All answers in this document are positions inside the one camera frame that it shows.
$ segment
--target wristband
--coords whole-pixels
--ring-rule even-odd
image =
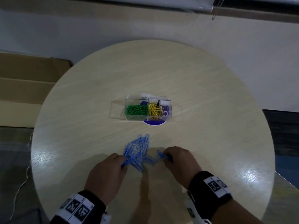
[[[92,192],[83,190],[68,198],[56,213],[69,224],[101,223],[105,204]]]
[[[202,219],[211,220],[221,205],[232,199],[227,185],[207,171],[201,171],[191,180],[188,195]]]

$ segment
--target pile of yellow paper clips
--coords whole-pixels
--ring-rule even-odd
[[[158,101],[158,104],[153,102],[149,103],[149,116],[163,116],[164,108],[161,105],[161,101]],[[151,117],[151,120],[159,120],[158,117]]]

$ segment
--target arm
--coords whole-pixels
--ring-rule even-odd
[[[189,190],[188,194],[201,218],[209,219],[212,224],[262,223],[237,203],[229,193],[216,196],[203,181],[213,175],[201,169],[190,151],[181,147],[169,147],[163,153],[172,156],[173,162],[164,159],[164,163],[175,179]]]
[[[125,160],[126,157],[114,153],[95,165],[84,190],[67,199],[50,224],[99,224],[126,175],[127,166],[121,168]]]

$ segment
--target pile of green paper clips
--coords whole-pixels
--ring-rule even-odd
[[[148,113],[147,105],[128,105],[126,115],[146,116]]]

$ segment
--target pile of blue paper clips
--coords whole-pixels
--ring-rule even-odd
[[[123,155],[127,157],[127,159],[123,163],[122,167],[131,164],[137,170],[142,172],[143,163],[148,163],[154,166],[155,163],[159,162],[163,157],[170,159],[160,150],[157,151],[158,156],[155,159],[147,154],[149,148],[149,137],[149,134],[146,134],[145,137],[140,134],[138,135],[138,139],[126,145]]]

